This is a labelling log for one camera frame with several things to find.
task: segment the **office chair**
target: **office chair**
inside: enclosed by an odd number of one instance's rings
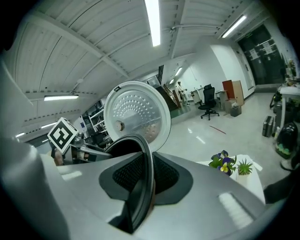
[[[205,114],[203,114],[201,116],[201,119],[203,118],[203,116],[208,115],[208,120],[210,120],[211,114],[217,114],[218,116],[220,116],[219,113],[212,110],[212,108],[215,107],[217,104],[215,101],[215,88],[211,87],[210,85],[205,86],[204,90],[203,90],[203,94],[204,94],[204,103],[205,104],[198,107],[198,109],[206,110],[206,111],[205,111]]]

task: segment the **glass door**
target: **glass door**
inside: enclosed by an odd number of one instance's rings
[[[238,43],[248,60],[256,85],[284,82],[285,60],[264,25]]]

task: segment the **circular lid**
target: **circular lid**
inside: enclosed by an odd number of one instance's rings
[[[113,141],[128,134],[140,134],[151,151],[166,142],[171,130],[167,103],[150,85],[128,81],[118,85],[108,95],[104,106],[104,122]]]

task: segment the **fluorescent light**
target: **fluorescent light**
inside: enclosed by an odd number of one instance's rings
[[[160,22],[158,0],[145,0],[153,46],[160,45]]]
[[[46,128],[46,127],[52,126],[52,125],[54,125],[54,124],[56,124],[56,123],[57,123],[57,122],[50,123],[50,124],[47,124],[47,125],[41,126],[41,128]]]
[[[178,71],[177,71],[177,73],[175,74],[175,76],[177,76],[177,75],[180,73],[181,70],[182,70],[182,67],[180,67],[180,68],[178,69]]]
[[[18,135],[16,135],[15,137],[20,137],[20,136],[23,136],[25,135],[25,133],[19,133]]]
[[[222,38],[227,37],[233,30],[235,30],[247,17],[241,16],[240,19],[222,36]]]
[[[44,101],[53,101],[53,100],[65,100],[65,99],[76,99],[78,95],[56,95],[56,96],[45,96]]]

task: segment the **cardboard box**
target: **cardboard box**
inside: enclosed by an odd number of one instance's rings
[[[225,112],[230,113],[230,110],[234,103],[236,103],[235,99],[229,99],[229,100],[225,101],[225,104],[224,104]]]

